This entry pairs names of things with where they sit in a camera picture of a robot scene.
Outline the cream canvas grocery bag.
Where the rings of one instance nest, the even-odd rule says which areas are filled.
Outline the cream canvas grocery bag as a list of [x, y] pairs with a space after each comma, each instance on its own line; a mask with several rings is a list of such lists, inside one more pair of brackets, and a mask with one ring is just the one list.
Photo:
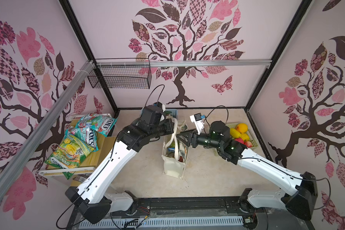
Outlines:
[[[174, 123], [174, 131], [173, 134], [165, 136], [163, 140], [163, 172], [165, 175], [183, 179], [186, 168], [188, 148], [177, 139], [177, 134], [188, 130], [188, 127], [185, 119], [177, 120], [171, 116], [168, 116], [167, 118], [172, 119]], [[168, 148], [175, 148], [175, 152], [168, 152]]]

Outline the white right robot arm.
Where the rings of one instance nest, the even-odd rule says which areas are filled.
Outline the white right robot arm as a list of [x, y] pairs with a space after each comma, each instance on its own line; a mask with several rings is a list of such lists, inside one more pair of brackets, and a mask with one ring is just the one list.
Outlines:
[[215, 121], [209, 134], [203, 132], [202, 126], [201, 121], [198, 121], [197, 129], [186, 130], [178, 134], [177, 139], [188, 147], [216, 149], [222, 159], [249, 169], [279, 187], [276, 191], [245, 189], [239, 198], [242, 211], [250, 212], [259, 208], [283, 209], [299, 219], [311, 220], [318, 197], [313, 174], [288, 170], [258, 155], [245, 144], [233, 139], [229, 127], [222, 121]]

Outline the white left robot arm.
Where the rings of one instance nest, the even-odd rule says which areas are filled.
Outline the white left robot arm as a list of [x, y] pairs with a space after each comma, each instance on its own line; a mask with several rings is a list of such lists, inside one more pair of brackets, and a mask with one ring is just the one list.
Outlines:
[[166, 117], [165, 110], [165, 105], [160, 102], [144, 107], [140, 117], [120, 131], [113, 148], [96, 170], [82, 184], [66, 190], [66, 197], [85, 220], [96, 224], [112, 207], [126, 211], [132, 206], [134, 200], [128, 193], [121, 195], [128, 202], [118, 205], [117, 199], [106, 195], [106, 191], [121, 169], [143, 146], [155, 138], [173, 133], [174, 122]]

